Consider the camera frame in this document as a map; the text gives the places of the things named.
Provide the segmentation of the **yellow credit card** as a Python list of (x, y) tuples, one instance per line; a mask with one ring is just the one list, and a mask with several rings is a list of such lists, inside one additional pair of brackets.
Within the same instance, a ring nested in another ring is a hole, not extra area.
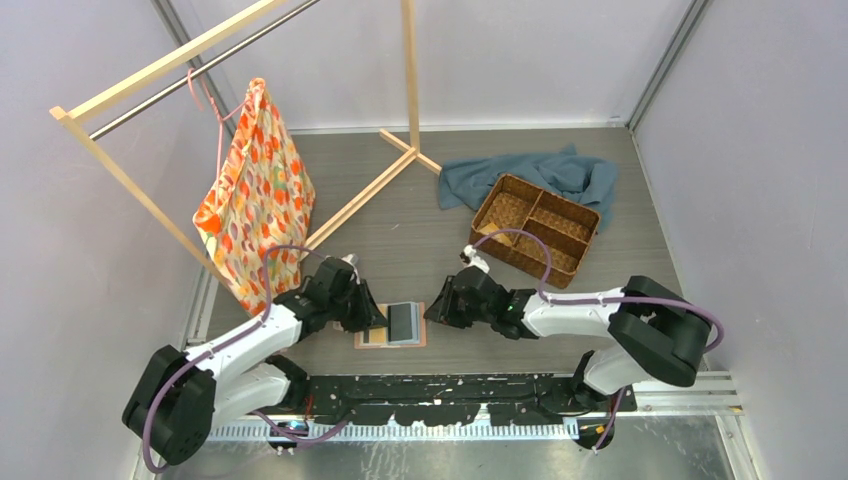
[(376, 327), (361, 333), (360, 344), (365, 347), (382, 347), (389, 340), (389, 329), (387, 327)]

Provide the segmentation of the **orange credit card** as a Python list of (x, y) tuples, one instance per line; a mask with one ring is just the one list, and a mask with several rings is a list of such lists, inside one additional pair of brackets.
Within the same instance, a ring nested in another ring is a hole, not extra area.
[(513, 241), (511, 240), (509, 233), (505, 229), (500, 228), (494, 222), (485, 224), (480, 229), (480, 233), (488, 239), (504, 244), (508, 247), (513, 245)]

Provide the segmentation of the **woven wicker divided basket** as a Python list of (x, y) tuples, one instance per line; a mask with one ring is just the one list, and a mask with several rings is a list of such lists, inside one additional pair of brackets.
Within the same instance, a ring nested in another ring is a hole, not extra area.
[(482, 252), (538, 279), (550, 254), (552, 267), (545, 282), (565, 289), (586, 257), (600, 220), (588, 207), (505, 174), (474, 216), (469, 242), (482, 239), (480, 229), (494, 222), (509, 233), (513, 245), (488, 239), (479, 247)]

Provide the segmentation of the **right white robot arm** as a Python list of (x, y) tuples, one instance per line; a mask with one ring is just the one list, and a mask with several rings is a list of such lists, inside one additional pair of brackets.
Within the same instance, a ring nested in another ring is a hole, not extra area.
[(544, 294), (503, 287), (482, 260), (467, 260), (448, 276), (424, 317), (460, 329), (486, 323), (512, 340), (556, 335), (613, 340), (611, 347), (581, 357), (566, 388), (589, 411), (645, 380), (692, 386), (715, 330), (706, 314), (646, 276), (603, 292)]

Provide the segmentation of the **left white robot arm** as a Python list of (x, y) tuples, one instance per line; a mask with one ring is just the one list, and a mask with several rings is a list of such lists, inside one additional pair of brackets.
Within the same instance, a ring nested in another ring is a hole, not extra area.
[(315, 274), (275, 297), (250, 321), (199, 346), (171, 345), (150, 358), (122, 413), (147, 456), (167, 466), (192, 457), (209, 434), (243, 415), (275, 406), (298, 412), (307, 398), (306, 372), (280, 356), (337, 322), (348, 332), (385, 326), (354, 254), (327, 257)]

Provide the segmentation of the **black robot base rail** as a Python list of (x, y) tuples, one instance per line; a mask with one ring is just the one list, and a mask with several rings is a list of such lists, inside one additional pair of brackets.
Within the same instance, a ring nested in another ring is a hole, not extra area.
[(555, 374), (312, 376), (300, 403), (264, 407), (267, 415), (308, 417), (323, 425), (468, 425), (487, 414), (494, 426), (553, 425), (566, 417), (608, 415), (610, 400), (589, 408)]

